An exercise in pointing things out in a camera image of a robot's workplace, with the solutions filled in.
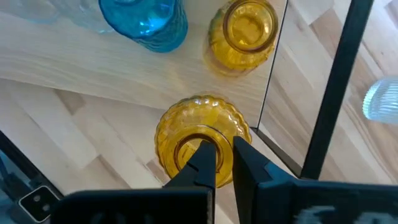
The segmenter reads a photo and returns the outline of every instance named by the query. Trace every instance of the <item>black metal rod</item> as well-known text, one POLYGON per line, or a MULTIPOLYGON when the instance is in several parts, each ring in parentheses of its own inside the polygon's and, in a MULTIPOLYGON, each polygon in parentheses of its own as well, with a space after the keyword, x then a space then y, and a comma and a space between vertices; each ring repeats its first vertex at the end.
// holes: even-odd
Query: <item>black metal rod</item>
POLYGON ((36 168, 35 165, 17 148, 14 143, 0 130, 0 151, 10 159, 31 181, 45 182, 59 197, 63 194, 36 168))
POLYGON ((294 161, 285 151, 283 151, 276 143, 273 142, 260 129, 252 128, 252 130, 259 136, 264 144, 286 165, 286 167, 293 173, 294 176, 300 177, 301 166, 294 161))
POLYGON ((372 5, 351 1, 300 178, 320 176, 372 5))
POLYGON ((6 165, 4 165, 4 162, 2 161, 1 157, 0 157, 0 174, 3 180, 8 176, 6 165))

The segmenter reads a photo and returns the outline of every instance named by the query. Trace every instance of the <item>wooden table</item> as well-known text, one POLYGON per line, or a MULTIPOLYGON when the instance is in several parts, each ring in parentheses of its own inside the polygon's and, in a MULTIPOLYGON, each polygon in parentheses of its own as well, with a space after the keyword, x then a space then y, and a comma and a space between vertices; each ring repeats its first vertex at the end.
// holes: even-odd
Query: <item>wooden table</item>
MULTIPOLYGON (((215 75, 203 63, 210 20, 226 2, 185 0, 187 38, 169 54, 150 52, 117 33, 94 33, 64 17, 43 25, 0 13, 0 78, 160 109, 212 92, 229 98, 257 126, 273 55, 241 78, 215 75)), ((281 22, 286 1, 271 3, 281 22)))

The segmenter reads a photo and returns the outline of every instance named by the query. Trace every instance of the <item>yellow glass jar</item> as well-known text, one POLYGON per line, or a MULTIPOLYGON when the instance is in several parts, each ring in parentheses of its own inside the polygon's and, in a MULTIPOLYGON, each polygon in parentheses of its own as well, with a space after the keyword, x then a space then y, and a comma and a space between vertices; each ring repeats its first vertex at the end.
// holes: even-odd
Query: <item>yellow glass jar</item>
POLYGON ((268 59, 277 31, 277 14, 267 1, 230 1, 210 22, 205 61, 217 73, 245 75, 268 59))
POLYGON ((233 137, 251 143, 243 115, 226 100, 210 95, 193 96, 171 106, 156 128, 155 148, 160 164, 175 177, 201 141, 216 145, 216 186, 232 181, 233 137))

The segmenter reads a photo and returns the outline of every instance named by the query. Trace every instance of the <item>clear glass object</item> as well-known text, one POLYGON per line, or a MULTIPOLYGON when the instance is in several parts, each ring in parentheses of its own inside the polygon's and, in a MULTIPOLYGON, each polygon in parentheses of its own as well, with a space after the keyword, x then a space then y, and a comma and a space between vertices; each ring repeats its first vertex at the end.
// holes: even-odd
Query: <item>clear glass object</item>
POLYGON ((113 31, 101 13, 98 0, 50 1, 64 16, 70 18, 78 26, 100 34, 113 31))
POLYGON ((222 98, 193 96, 171 106, 162 116, 155 134, 160 164, 175 177, 205 140, 216 145, 216 186, 232 181, 233 137, 251 143, 243 115, 222 98))
POLYGON ((1 0, 0 11, 39 23, 52 23, 59 15, 47 0, 1 0))
POLYGON ((182 0, 99 0, 107 22, 153 52, 170 52, 185 39, 182 0))
POLYGON ((277 14, 267 1, 230 1, 210 22, 205 61, 216 73, 245 75, 268 59, 277 31, 277 14))
POLYGON ((367 119, 398 124, 398 77, 378 80, 366 93, 363 114, 367 119))

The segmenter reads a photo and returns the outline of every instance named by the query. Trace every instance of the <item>blue glass bottle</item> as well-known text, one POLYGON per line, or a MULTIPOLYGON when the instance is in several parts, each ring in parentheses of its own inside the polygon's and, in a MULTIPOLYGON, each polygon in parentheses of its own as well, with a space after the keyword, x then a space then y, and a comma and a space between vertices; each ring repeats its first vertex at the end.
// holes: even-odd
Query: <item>blue glass bottle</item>
POLYGON ((184 40, 188 22, 182 0, 99 0, 115 31, 154 52, 170 52, 184 40))

